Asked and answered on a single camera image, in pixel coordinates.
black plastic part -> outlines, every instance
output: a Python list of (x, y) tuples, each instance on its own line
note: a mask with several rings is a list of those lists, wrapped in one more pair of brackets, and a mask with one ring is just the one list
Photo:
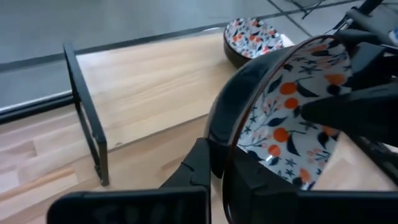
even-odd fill
[(393, 45), (388, 33), (397, 26), (398, 14), (382, 4), (375, 7), (376, 4), (373, 4), (373, 0), (367, 0), (363, 6), (349, 10), (346, 16), (354, 21), (357, 28), (376, 34), (383, 44)]
[(206, 223), (211, 223), (210, 172), (210, 145), (207, 139), (198, 138), (180, 167), (160, 188), (201, 186), (206, 189), (208, 194)]
[(317, 100), (302, 107), (302, 117), (348, 134), (398, 146), (398, 83)]
[(358, 11), (364, 15), (369, 15), (375, 8), (377, 8), (383, 0), (366, 0), (358, 7)]
[(384, 60), (386, 48), (362, 42), (354, 49), (351, 58), (353, 76), (345, 83), (353, 91), (388, 83), (390, 73), (383, 72), (380, 67)]
[(335, 33), (335, 36), (344, 42), (346, 49), (350, 53), (350, 55), (353, 55), (351, 53), (353, 52), (354, 48), (362, 42), (375, 45), (379, 45), (382, 43), (376, 34), (372, 34), (371, 32), (365, 30), (338, 30)]
[(293, 223), (298, 187), (265, 168), (243, 150), (235, 152), (231, 177), (225, 181), (234, 224)]
[(209, 224), (209, 193), (201, 186), (119, 192), (74, 192), (54, 202), (48, 224)]
[(67, 61), (73, 101), (75, 103), (76, 111), (78, 113), (88, 147), (93, 156), (95, 170), (101, 181), (101, 185), (107, 186), (109, 185), (108, 147), (105, 134), (100, 119), (95, 111), (95, 106), (91, 99), (83, 74), (81, 73), (72, 45), (70, 43), (64, 44), (63, 52)]
[(398, 54), (398, 47), (387, 45), (387, 44), (381, 44), (380, 46), (384, 47), (386, 49), (386, 53), (390, 53), (390, 54), (394, 54), (394, 55)]
[(297, 200), (295, 223), (319, 223), (325, 217), (339, 223), (397, 218), (397, 192), (299, 191)]
[(392, 80), (392, 76), (396, 76), (398, 71), (398, 51), (394, 53), (395, 55), (390, 55), (384, 57), (379, 64), (378, 76), (384, 81), (388, 78), (389, 81)]

floral bowl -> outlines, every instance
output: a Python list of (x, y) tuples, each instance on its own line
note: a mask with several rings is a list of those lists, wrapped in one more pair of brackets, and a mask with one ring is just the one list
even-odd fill
[(235, 19), (224, 30), (224, 50), (228, 58), (235, 54), (235, 57), (250, 60), (282, 47), (280, 34), (257, 18)]
[(338, 131), (301, 117), (302, 105), (344, 93), (352, 76), (344, 45), (319, 37), (296, 46), (267, 77), (242, 121), (238, 147), (286, 181), (309, 190), (333, 154)]

wooden table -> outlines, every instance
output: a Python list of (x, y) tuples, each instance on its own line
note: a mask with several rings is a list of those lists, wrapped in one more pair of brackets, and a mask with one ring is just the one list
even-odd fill
[[(220, 34), (81, 55), (109, 143), (100, 185), (73, 105), (0, 126), (0, 224), (45, 223), (61, 195), (158, 187), (178, 167), (235, 69)], [(344, 134), (316, 189), (396, 190)], [(212, 195), (214, 223), (225, 223)]]

orange fruit pattern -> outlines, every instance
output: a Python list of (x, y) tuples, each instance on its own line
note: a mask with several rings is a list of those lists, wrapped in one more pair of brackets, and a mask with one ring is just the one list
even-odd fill
[(334, 136), (338, 132), (336, 129), (333, 129), (333, 128), (328, 127), (328, 126), (322, 127), (322, 130), (327, 136)]
[(296, 98), (289, 98), (285, 101), (285, 107), (287, 109), (294, 109), (299, 105), (299, 101)]
[(268, 153), (272, 156), (279, 157), (280, 156), (280, 148), (277, 145), (271, 145), (268, 148)]
[(280, 86), (279, 91), (283, 95), (290, 95), (295, 93), (297, 90), (296, 83), (284, 83)]
[(300, 177), (305, 183), (311, 182), (311, 174), (306, 169), (300, 168)]
[(329, 74), (325, 75), (325, 78), (328, 80), (330, 84), (341, 85), (346, 81), (346, 78), (343, 74)]
[(279, 142), (286, 142), (289, 138), (289, 134), (284, 128), (277, 128), (274, 131), (274, 139)]

metal bracket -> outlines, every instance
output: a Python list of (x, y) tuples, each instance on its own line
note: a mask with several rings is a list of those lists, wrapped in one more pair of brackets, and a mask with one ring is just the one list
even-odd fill
[(109, 172), (106, 137), (71, 43), (63, 45), (63, 53), (67, 60), (73, 102), (93, 156), (95, 171), (101, 185), (107, 186), (109, 185)]

